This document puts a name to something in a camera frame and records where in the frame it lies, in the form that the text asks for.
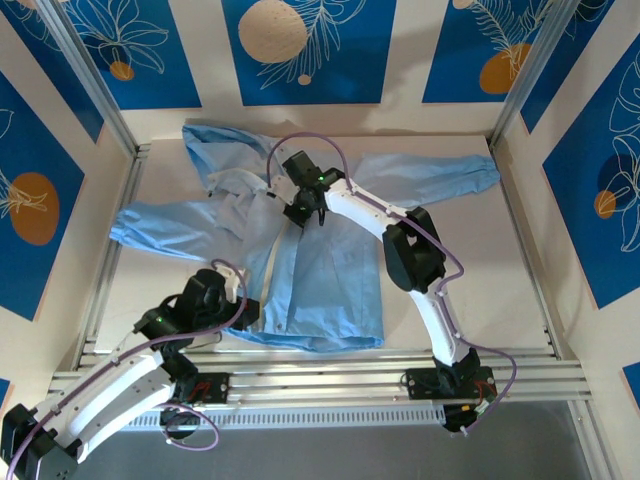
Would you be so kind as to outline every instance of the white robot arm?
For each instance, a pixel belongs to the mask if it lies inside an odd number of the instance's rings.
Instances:
[[[408,211],[391,205],[361,189],[338,169],[322,172],[302,151],[283,167],[289,178],[274,179],[269,195],[285,203],[284,214],[292,222],[304,228],[317,211],[322,225],[329,211],[354,221],[382,242],[387,273],[416,304],[431,337],[436,367],[407,370],[410,398],[476,398],[476,384],[493,381],[493,373],[480,366],[475,348],[458,333],[446,289],[440,285],[446,249],[439,243],[429,213],[422,208]],[[445,427],[452,431],[465,428],[494,399],[495,395],[488,395],[482,406],[457,416]]]
[[[182,294],[147,311],[111,355],[65,391],[31,410],[17,405],[7,412],[2,459],[19,460],[20,480],[68,480],[102,442],[158,405],[180,410],[196,402],[226,403],[229,374],[199,373],[180,351],[198,332],[242,330],[258,319],[258,302],[239,299],[239,285],[231,268],[198,271]]]

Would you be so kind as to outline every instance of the enclosure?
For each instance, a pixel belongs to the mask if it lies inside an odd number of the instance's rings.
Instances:
[[[187,350],[201,372],[230,374],[226,402],[201,406],[220,427],[216,450],[166,445],[155,409],[77,478],[640,478],[640,3],[0,0],[0,11],[2,414],[64,392],[219,255],[167,255],[166,224],[153,248],[110,239],[123,209],[213,201],[194,160],[212,141],[198,135],[327,135],[358,182],[381,158],[398,178],[394,166],[417,158],[446,172],[486,159],[495,172],[438,198],[422,169],[404,173],[464,264],[449,285],[461,332],[518,365],[470,438],[442,430],[401,381],[433,366],[432,343],[376,244],[363,272],[379,278],[380,338],[301,348],[288,318],[270,332],[286,346],[225,332]],[[317,138],[286,145],[341,165]],[[511,364],[480,354],[502,391]]]

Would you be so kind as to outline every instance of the purple cable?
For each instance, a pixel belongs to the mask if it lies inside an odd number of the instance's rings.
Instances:
[[[129,357],[132,357],[133,355],[136,355],[136,354],[140,353],[141,351],[146,350],[149,347],[153,347],[154,345],[158,345],[160,343],[165,343],[165,342],[173,342],[173,341],[177,341],[177,340],[191,340],[193,338],[201,337],[201,336],[204,336],[204,335],[212,335],[214,333],[218,333],[219,331],[224,330],[225,328],[230,327],[231,325],[233,325],[236,322],[236,320],[238,320],[238,318],[240,318],[240,315],[242,315],[242,313],[244,312],[245,307],[247,306],[247,297],[246,297],[247,296],[247,285],[246,285],[244,277],[240,273],[240,270],[238,270],[238,268],[235,265],[227,262],[226,260],[222,260],[222,259],[215,259],[215,260],[211,261],[211,265],[212,266],[215,265],[216,263],[224,265],[224,266],[226,266],[226,267],[228,267],[228,268],[230,268],[231,270],[234,271],[234,273],[240,279],[240,284],[242,285],[242,290],[244,292],[244,296],[242,297],[242,301],[240,302],[240,306],[238,307],[238,311],[233,315],[233,317],[231,317],[231,319],[229,321],[227,321],[227,322],[225,322],[222,325],[219,325],[217,327],[210,328],[208,330],[202,330],[200,332],[181,333],[181,334],[176,334],[176,335],[167,335],[166,337],[160,337],[160,338],[156,338],[154,340],[149,340],[148,342],[144,342],[144,343],[138,345],[137,347],[134,347],[131,350],[128,350],[128,351],[124,352],[122,355],[120,355],[117,358],[117,361],[115,363],[114,362],[109,362],[107,365],[104,365],[100,370],[98,370],[93,375],[91,375],[87,380],[85,380],[78,388],[76,388],[73,392],[69,393],[69,395],[67,395],[65,398],[63,398],[60,401],[60,403],[57,405],[58,409],[62,409],[64,407],[66,407],[69,403],[71,403],[73,401],[74,398],[76,398],[80,393],[82,393],[89,385],[91,385],[93,382],[95,382],[98,378],[100,378],[106,372],[111,370],[111,368],[115,367],[116,365],[119,365],[120,363],[122,363],[123,361],[128,359]],[[38,431],[40,431],[40,429],[42,429],[54,417],[54,415],[55,415],[54,412],[48,412],[42,418],[42,420],[40,420],[40,422],[38,422],[38,424],[36,424],[36,426],[25,437],[25,439],[22,442],[22,444],[20,444],[20,447],[18,447],[18,450],[16,450],[16,454],[11,459],[11,463],[9,465],[9,470],[7,471],[7,476],[5,477],[5,480],[13,480],[13,474],[16,471],[16,467],[18,466],[18,462],[20,461],[20,458],[22,457],[24,452],[27,450],[27,447],[29,446],[29,444],[33,441],[33,438],[35,437],[36,433]]]
[[[338,152],[338,155],[340,155],[340,159],[342,159],[342,166],[344,168],[344,177],[345,177],[345,181],[347,182],[347,187],[349,188],[349,191],[353,190],[353,187],[351,185],[351,178],[349,177],[349,166],[347,165],[347,157],[344,156],[344,151],[342,151],[340,146],[336,142],[331,140],[329,137],[322,135],[321,133],[314,133],[314,132],[292,133],[290,135],[282,137],[280,140],[276,142],[276,144],[273,146],[273,148],[269,152],[269,156],[267,157],[267,185],[269,185],[269,188],[271,188],[271,159],[273,158],[273,155],[276,153],[276,150],[278,149],[278,147],[282,145],[284,142],[286,142],[287,140],[290,140],[292,138],[319,138],[320,140],[324,140],[325,142],[328,142],[329,144],[331,144],[333,148],[336,149],[336,152]]]
[[[361,200],[363,200],[364,202],[368,203],[369,205],[371,205],[372,207],[376,208],[377,210],[380,210],[385,215],[388,215],[391,218],[395,218],[397,220],[403,221],[404,223],[406,223],[407,225],[412,227],[416,232],[418,232],[425,239],[427,239],[429,242],[431,242],[433,245],[435,245],[435,247],[438,250],[440,250],[443,254],[445,254],[446,257],[449,260],[451,260],[451,262],[453,262],[453,264],[456,266],[456,269],[458,270],[456,273],[454,273],[452,275],[449,275],[448,277],[443,278],[442,280],[440,280],[440,282],[438,282],[438,285],[436,285],[436,296],[437,296],[437,299],[438,299],[438,303],[440,304],[440,307],[442,308],[442,312],[444,314],[445,321],[449,325],[449,328],[451,329],[451,332],[454,334],[454,336],[461,343],[465,344],[466,346],[468,346],[470,348],[475,348],[476,350],[482,350],[484,352],[492,353],[494,355],[499,355],[499,356],[501,356],[503,358],[506,358],[507,360],[509,360],[509,362],[511,363],[511,367],[512,367],[511,377],[509,378],[509,381],[507,382],[505,387],[502,389],[500,394],[493,401],[493,403],[489,406],[489,408],[487,408],[487,410],[484,412],[484,415],[479,417],[478,420],[473,425],[471,425],[468,429],[462,430],[465,435],[468,435],[469,433],[471,433],[471,431],[473,429],[476,428],[478,423],[480,423],[481,419],[486,417],[487,414],[491,413],[500,404],[500,402],[507,395],[507,393],[509,393],[509,390],[511,389],[511,387],[514,384],[514,382],[516,381],[516,376],[518,375],[518,364],[516,363],[515,358],[513,358],[513,356],[509,355],[506,352],[503,352],[503,351],[495,349],[495,348],[483,347],[482,345],[476,345],[475,343],[469,342],[468,340],[466,340],[462,336],[460,331],[456,328],[455,324],[453,323],[453,318],[451,316],[451,312],[449,312],[449,307],[447,306],[447,302],[445,302],[445,300],[444,300],[444,297],[447,295],[447,292],[445,292],[444,287],[446,287],[446,285],[449,282],[451,282],[453,280],[456,280],[456,279],[458,279],[458,278],[460,278],[460,277],[462,277],[464,275],[464,266],[462,265],[462,262],[460,262],[460,260],[458,260],[458,258],[447,247],[445,247],[442,243],[440,243],[438,240],[436,240],[424,228],[422,228],[420,225],[415,223],[413,220],[411,220],[411,219],[409,219],[407,217],[403,217],[401,215],[398,215],[395,212],[390,212],[389,214],[387,214],[387,207],[385,205],[382,205],[381,203],[377,202],[376,200],[374,200],[372,198],[369,198],[366,195],[362,194],[361,192],[358,192],[358,191],[354,190],[353,184],[351,183],[351,180],[349,178],[349,169],[348,169],[348,166],[347,166],[347,159],[346,159],[346,157],[344,155],[344,152],[342,151],[342,149],[338,146],[338,144],[336,142],[334,142],[332,139],[330,139],[329,137],[327,137],[325,135],[322,135],[322,134],[319,134],[319,133],[313,133],[313,132],[299,132],[299,133],[293,133],[291,135],[287,135],[286,137],[283,137],[280,141],[278,141],[274,145],[274,147],[272,148],[271,152],[269,152],[269,156],[267,158],[267,180],[268,180],[268,183],[269,183],[269,187],[271,187],[271,176],[270,176],[270,173],[269,173],[269,164],[271,162],[271,158],[273,157],[273,154],[275,153],[276,149],[282,143],[284,143],[286,140],[288,140],[290,138],[294,138],[294,137],[314,137],[314,138],[320,138],[320,139],[325,140],[328,143],[330,143],[336,149],[336,151],[340,155],[340,158],[342,159],[342,165],[343,165],[344,174],[345,174],[345,181],[346,181],[346,184],[347,184],[347,188],[349,189],[349,192],[351,192],[352,195],[360,198]]]
[[[216,439],[213,441],[213,443],[206,445],[204,447],[191,447],[189,445],[185,445],[184,443],[180,443],[180,442],[176,442],[175,440],[173,440],[170,436],[169,436],[169,426],[167,425],[167,428],[164,428],[162,430],[162,434],[164,435],[164,438],[167,439],[167,443],[180,448],[181,450],[187,450],[189,452],[208,452],[209,450],[213,450],[214,448],[216,448],[218,446],[218,443],[220,442],[220,430],[218,430],[218,427],[216,427],[216,424],[213,423],[213,420],[211,420],[209,417],[207,417],[204,413],[202,412],[198,412],[197,410],[194,410],[193,408],[189,407],[188,405],[182,405],[179,403],[161,403],[160,405],[158,405],[158,407],[160,408],[174,408],[176,410],[180,410],[181,412],[186,412],[186,413],[190,413],[191,415],[195,415],[196,417],[198,417],[200,420],[204,421],[205,423],[208,423],[209,426],[211,426],[211,428],[213,429],[213,433],[216,436]]]

